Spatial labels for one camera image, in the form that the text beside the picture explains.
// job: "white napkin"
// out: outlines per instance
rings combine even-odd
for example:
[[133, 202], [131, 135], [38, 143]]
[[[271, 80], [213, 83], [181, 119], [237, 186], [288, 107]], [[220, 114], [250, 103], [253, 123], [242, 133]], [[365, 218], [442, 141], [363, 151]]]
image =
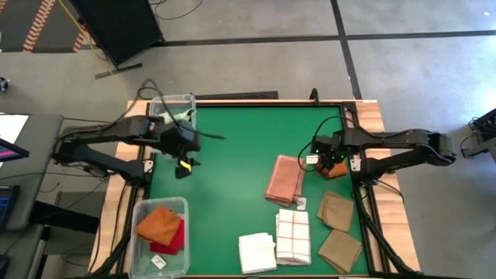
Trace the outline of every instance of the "white napkin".
[[276, 215], [277, 264], [309, 265], [310, 256], [310, 226], [308, 213], [287, 209], [279, 209]]
[[239, 258], [243, 274], [277, 269], [274, 255], [275, 243], [266, 232], [239, 238]]

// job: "wooden table frame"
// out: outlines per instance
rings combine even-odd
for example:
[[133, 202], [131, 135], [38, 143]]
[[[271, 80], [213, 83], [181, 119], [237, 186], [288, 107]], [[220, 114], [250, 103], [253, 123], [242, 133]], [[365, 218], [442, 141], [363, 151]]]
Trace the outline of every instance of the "wooden table frame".
[[[352, 115], [356, 116], [355, 120], [359, 121], [359, 124], [371, 131], [371, 132], [383, 132], [384, 124], [382, 122], [381, 113], [379, 111], [379, 105], [377, 101], [354, 101], [354, 100], [322, 100], [321, 103], [333, 103], [336, 105], [343, 105], [346, 109], [346, 116], [350, 117]], [[232, 105], [232, 104], [244, 104], [244, 105], [298, 105], [298, 104], [313, 104], [313, 100], [200, 100], [197, 101], [199, 105]], [[135, 106], [129, 111], [128, 116], [131, 115], [145, 115], [147, 111], [148, 101], [138, 101]], [[130, 146], [125, 143], [119, 143], [117, 146], [116, 157], [123, 160], [135, 160], [138, 157], [139, 147]], [[367, 150], [367, 157], [374, 157], [381, 159], [390, 156], [390, 150]], [[150, 150], [145, 149], [144, 158], [150, 158]], [[398, 180], [394, 174], [385, 174], [381, 178], [382, 181], [392, 185], [399, 190]], [[119, 198], [122, 193], [122, 202], [120, 203], [120, 208], [118, 207]], [[111, 253], [113, 247], [112, 237], [115, 237], [113, 243], [114, 246], [120, 241], [122, 233], [125, 226], [126, 213], [128, 212], [129, 204], [129, 193], [130, 187], [125, 187], [124, 180], [120, 176], [112, 176], [108, 183], [107, 193], [105, 196], [105, 203], [102, 209], [101, 222], [101, 239], [100, 247], [98, 249], [98, 255], [96, 255], [98, 240], [95, 240], [93, 247], [93, 254], [91, 255], [91, 261], [93, 262], [95, 256], [97, 259], [95, 261], [95, 266], [92, 271], [98, 269], [105, 259]], [[410, 233], [410, 228], [408, 225], [407, 216], [405, 213], [405, 207], [402, 203], [401, 197], [397, 193], [394, 193], [387, 188], [374, 187], [375, 204], [377, 205], [378, 218], [381, 221], [381, 228], [384, 237], [391, 244], [396, 253], [403, 259], [403, 261], [413, 270], [419, 270], [419, 262], [417, 260], [415, 248], [412, 241], [412, 235]], [[143, 189], [138, 191], [136, 201], [143, 198]], [[369, 214], [373, 214], [373, 209], [370, 208], [369, 202], [366, 202], [366, 208]], [[368, 237], [370, 241], [371, 256], [376, 271], [383, 271], [384, 265], [381, 260], [381, 253], [378, 249], [377, 242], [372, 236], [370, 231], [368, 232]], [[130, 248], [128, 245], [126, 259], [124, 261], [124, 271], [128, 271], [130, 267]]]

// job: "red cloth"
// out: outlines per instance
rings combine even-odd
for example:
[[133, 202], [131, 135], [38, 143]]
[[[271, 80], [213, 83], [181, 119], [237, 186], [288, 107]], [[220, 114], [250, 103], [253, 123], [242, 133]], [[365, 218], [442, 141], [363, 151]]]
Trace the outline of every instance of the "red cloth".
[[181, 219], [179, 223], [179, 228], [176, 234], [172, 238], [169, 245], [165, 246], [159, 243], [150, 243], [150, 252], [154, 253], [164, 253], [167, 255], [177, 255], [177, 252], [184, 245], [184, 220]]

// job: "brown cloth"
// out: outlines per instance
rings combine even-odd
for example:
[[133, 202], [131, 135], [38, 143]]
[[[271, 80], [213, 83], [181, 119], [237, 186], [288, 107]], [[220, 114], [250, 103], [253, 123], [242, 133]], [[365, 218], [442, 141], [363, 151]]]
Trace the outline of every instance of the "brown cloth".
[[347, 198], [327, 191], [320, 201], [317, 217], [331, 228], [349, 232], [354, 204]]
[[136, 227], [136, 232], [146, 241], [162, 245], [171, 244], [171, 240], [179, 229], [181, 217], [163, 206], [157, 206]]
[[355, 264], [362, 244], [347, 233], [334, 229], [324, 244], [319, 255], [340, 274], [347, 274]]
[[289, 206], [301, 197], [305, 172], [299, 167], [298, 159], [285, 155], [277, 157], [265, 198], [279, 205]]
[[343, 175], [346, 175], [348, 173], [348, 167], [346, 166], [346, 163], [343, 161], [337, 165], [334, 165], [332, 169], [328, 171], [323, 171], [323, 173], [327, 173], [327, 178], [342, 177]]

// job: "checkered towel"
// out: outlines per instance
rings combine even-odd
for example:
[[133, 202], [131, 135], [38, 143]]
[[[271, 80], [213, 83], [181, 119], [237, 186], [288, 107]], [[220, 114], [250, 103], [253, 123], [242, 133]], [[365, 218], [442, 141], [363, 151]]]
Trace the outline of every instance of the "checkered towel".
[[279, 209], [276, 215], [276, 259], [277, 264], [309, 265], [310, 229], [308, 213]]

